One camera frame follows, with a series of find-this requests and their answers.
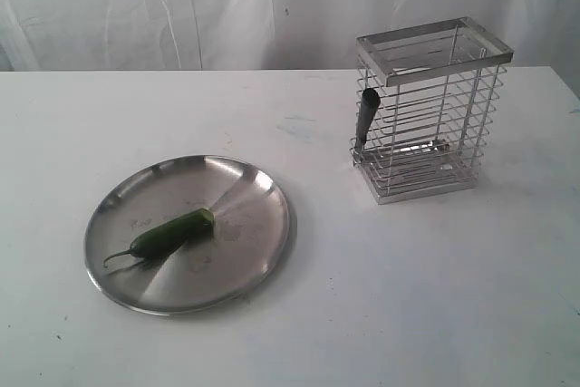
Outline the black handled knife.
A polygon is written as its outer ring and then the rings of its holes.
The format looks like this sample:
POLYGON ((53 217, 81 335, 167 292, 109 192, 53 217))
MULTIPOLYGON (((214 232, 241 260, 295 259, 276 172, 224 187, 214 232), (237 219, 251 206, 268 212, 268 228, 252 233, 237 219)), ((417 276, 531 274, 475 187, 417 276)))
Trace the black handled knife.
POLYGON ((365 88, 362 91, 361 104, 356 123, 356 137, 354 145, 354 150, 358 153, 363 151, 367 141, 368 131, 380 104, 381 97, 379 93, 373 88, 365 88))

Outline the round stainless steel plate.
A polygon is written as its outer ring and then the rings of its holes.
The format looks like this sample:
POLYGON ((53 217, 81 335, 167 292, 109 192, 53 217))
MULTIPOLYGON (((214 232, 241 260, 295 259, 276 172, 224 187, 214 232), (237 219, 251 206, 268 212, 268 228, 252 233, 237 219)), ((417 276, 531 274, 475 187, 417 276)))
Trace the round stainless steel plate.
POLYGON ((174 158, 138 171, 101 201, 85 232, 85 266, 119 305, 191 313, 262 282, 290 246, 293 224, 284 191, 258 167, 221 156, 174 158), (206 235, 159 260, 116 256, 136 237, 200 208, 214 216, 206 235))

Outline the white backdrop curtain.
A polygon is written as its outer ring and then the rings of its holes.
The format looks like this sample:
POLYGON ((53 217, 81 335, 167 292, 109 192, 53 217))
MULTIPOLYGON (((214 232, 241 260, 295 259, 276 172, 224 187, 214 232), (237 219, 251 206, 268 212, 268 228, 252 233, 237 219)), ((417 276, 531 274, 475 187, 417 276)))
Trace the white backdrop curtain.
POLYGON ((1 0, 19 71, 333 69, 355 39, 471 16, 519 64, 576 57, 579 0, 1 0))

